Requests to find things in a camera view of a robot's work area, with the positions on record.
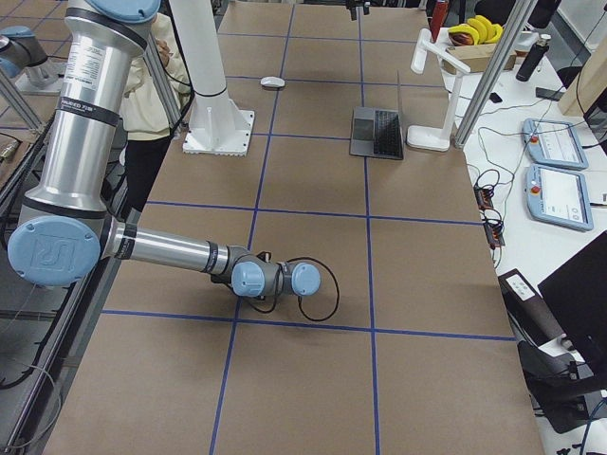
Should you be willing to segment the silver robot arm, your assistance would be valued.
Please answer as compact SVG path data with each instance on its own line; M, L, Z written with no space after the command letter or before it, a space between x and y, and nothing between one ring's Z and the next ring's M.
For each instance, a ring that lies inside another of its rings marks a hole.
M64 74L63 67L51 60L34 32L25 26L1 29L1 69L11 79L24 73L36 89L46 89Z
M123 223L101 200L101 183L132 61L149 44L156 1L72 1L63 87L39 184L25 194L8 256L24 280L71 284L106 257L210 274L241 297L315 294L317 267L305 258L274 263L241 246L196 241Z

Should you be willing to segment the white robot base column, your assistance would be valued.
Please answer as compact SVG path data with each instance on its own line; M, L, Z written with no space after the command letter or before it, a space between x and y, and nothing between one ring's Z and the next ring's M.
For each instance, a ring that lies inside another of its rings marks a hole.
M183 151L187 154L244 156L255 113L230 98L210 1L169 3L181 54L193 87Z

